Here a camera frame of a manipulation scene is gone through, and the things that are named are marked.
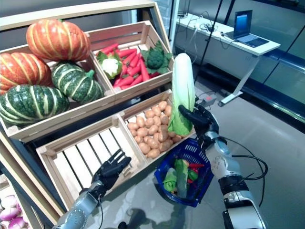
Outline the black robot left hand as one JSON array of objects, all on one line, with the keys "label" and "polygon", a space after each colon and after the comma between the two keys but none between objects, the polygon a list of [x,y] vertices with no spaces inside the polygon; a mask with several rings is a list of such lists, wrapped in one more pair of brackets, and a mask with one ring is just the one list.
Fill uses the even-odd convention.
[{"label": "black robot left hand", "polygon": [[125,152],[118,149],[101,167],[96,171],[92,177],[92,184],[98,182],[106,190],[110,190],[117,179],[119,174],[129,165],[131,157],[126,156]]}]

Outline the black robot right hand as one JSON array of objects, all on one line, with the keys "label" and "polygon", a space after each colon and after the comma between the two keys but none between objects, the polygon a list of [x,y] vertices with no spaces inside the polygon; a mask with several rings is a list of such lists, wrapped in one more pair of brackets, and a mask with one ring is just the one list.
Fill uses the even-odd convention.
[{"label": "black robot right hand", "polygon": [[214,115],[201,104],[195,103],[193,111],[179,105],[180,113],[189,120],[195,129],[198,139],[216,139],[219,137],[219,125]]}]

